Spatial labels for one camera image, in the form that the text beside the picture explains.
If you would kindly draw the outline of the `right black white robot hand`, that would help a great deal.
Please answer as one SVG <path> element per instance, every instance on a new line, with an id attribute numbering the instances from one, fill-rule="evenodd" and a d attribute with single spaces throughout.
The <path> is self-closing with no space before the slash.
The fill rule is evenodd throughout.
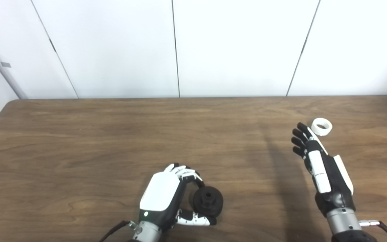
<path id="1" fill-rule="evenodd" d="M 315 202 L 323 216 L 338 208 L 356 210 L 353 183 L 341 156 L 329 155 L 316 134 L 301 122 L 292 134 L 292 151 L 303 159 L 313 179 Z"/>

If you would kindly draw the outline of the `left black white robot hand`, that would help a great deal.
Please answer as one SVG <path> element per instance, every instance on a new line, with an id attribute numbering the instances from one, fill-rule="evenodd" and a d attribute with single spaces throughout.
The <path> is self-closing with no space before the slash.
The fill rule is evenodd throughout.
<path id="1" fill-rule="evenodd" d="M 190 183 L 198 187 L 190 201 L 191 210 L 181 208 Z M 172 163 L 152 175 L 139 204 L 139 222 L 152 224 L 161 232 L 176 224 L 213 226 L 223 207 L 223 194 L 207 186 L 195 169 Z"/>

